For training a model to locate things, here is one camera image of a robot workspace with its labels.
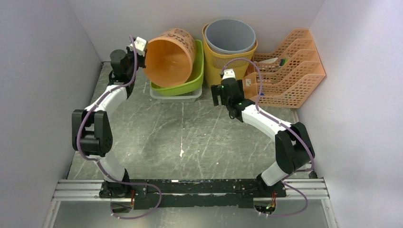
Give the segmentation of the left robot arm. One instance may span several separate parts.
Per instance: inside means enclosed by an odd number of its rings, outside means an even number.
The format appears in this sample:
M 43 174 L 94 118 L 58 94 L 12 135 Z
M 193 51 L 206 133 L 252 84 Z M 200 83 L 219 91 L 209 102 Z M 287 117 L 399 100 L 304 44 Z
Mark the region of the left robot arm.
M 145 67 L 146 52 L 146 47 L 133 45 L 111 52 L 112 70 L 106 90 L 91 105 L 72 113 L 72 146 L 102 172 L 102 198 L 124 198 L 133 193 L 127 170 L 110 152 L 113 135 L 109 117 L 131 95 L 136 72 Z

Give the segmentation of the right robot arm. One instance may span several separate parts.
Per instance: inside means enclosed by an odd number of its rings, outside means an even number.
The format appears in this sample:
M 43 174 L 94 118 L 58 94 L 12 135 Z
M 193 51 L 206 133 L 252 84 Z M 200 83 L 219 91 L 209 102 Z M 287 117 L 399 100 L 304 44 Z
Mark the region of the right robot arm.
M 259 195 L 269 196 L 275 184 L 307 163 L 314 163 L 315 152 L 304 124 L 284 122 L 244 97 L 240 81 L 226 78 L 211 86 L 213 104 L 227 108 L 229 117 L 260 130 L 275 143 L 275 161 L 257 176 Z

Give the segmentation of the large orange plastic bucket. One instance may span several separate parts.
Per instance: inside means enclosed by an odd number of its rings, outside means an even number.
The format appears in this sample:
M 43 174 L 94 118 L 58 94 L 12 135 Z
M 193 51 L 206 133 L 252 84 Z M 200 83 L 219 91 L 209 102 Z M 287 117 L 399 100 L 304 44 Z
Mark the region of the large orange plastic bucket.
M 171 28 L 148 42 L 144 73 L 157 86 L 178 86 L 190 77 L 195 56 L 192 35 L 184 29 Z

